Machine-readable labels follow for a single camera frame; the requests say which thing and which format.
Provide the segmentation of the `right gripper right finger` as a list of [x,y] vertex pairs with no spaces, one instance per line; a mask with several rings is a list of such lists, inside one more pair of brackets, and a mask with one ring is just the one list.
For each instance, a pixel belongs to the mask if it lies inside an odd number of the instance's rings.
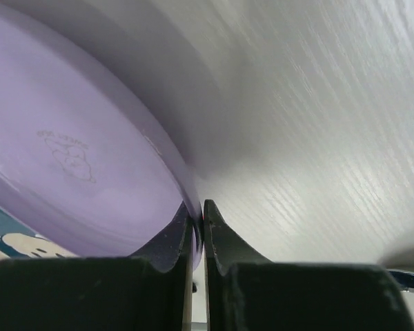
[[352,263],[279,263],[204,203],[209,330],[414,330],[397,282]]

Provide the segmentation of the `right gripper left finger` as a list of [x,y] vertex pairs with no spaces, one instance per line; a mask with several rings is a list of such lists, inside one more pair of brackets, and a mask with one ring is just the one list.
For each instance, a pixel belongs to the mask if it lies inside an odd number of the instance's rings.
[[128,257],[0,261],[0,330],[189,330],[192,220]]

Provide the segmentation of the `blue cartoon placemat cloth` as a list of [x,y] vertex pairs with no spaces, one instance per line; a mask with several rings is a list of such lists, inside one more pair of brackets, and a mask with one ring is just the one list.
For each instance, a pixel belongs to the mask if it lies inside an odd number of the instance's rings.
[[52,240],[48,221],[40,212],[9,212],[0,205],[0,260],[76,257]]

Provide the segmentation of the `purple plastic plate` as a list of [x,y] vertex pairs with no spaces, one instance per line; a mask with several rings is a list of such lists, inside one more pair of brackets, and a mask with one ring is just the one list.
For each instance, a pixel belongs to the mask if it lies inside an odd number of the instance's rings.
[[86,51],[1,3],[0,205],[46,215],[77,257],[128,256],[185,206],[201,260],[190,170],[149,109]]

